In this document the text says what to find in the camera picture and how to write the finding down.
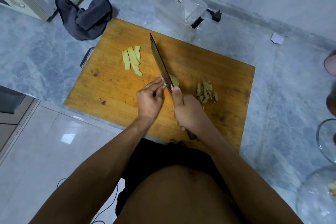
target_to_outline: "knife handle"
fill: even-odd
[[[197,139],[197,136],[195,136],[193,133],[191,133],[189,130],[187,130],[187,134],[190,140],[195,140]]]

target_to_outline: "wooden cutting board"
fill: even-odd
[[[219,100],[204,104],[204,110],[239,151],[255,68],[120,19],[113,18],[107,26],[64,105],[123,127],[131,124],[138,113],[136,92],[159,75],[150,32],[168,72],[178,79],[184,94],[196,95],[202,77],[212,82]],[[133,70],[124,70],[122,50],[135,45],[141,46],[142,77]],[[205,151],[200,141],[189,140],[178,126],[167,89],[164,98],[162,110],[147,135],[165,142],[184,141],[188,147]]]

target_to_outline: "knife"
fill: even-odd
[[[173,98],[173,82],[170,79],[170,76],[168,74],[168,71],[166,69],[165,63],[163,62],[161,55],[159,53],[158,47],[156,46],[156,43],[153,39],[153,36],[151,33],[149,33],[150,37],[150,46],[152,48],[153,56],[156,61],[157,66],[159,67],[159,71],[162,75],[163,81],[166,83],[166,87],[170,93],[170,96]],[[193,133],[191,133],[189,130],[187,130],[188,137],[190,140],[197,139],[197,136],[195,136]]]

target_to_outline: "person's right hand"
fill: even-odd
[[[200,102],[192,95],[183,95],[179,87],[173,88],[174,112],[179,125],[200,137],[211,121]]]

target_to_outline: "marble countertop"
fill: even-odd
[[[80,7],[87,8],[91,0]],[[334,78],[324,59],[336,43],[216,0],[219,23],[205,14],[191,42],[256,67],[240,155],[295,209],[308,175],[329,162],[316,139],[332,115],[325,99]],[[110,0],[114,17],[180,39],[159,22],[151,0]],[[79,64],[98,39],[77,41],[57,14],[50,22],[0,7],[0,85],[61,106],[81,72]],[[273,32],[285,36],[273,44]]]

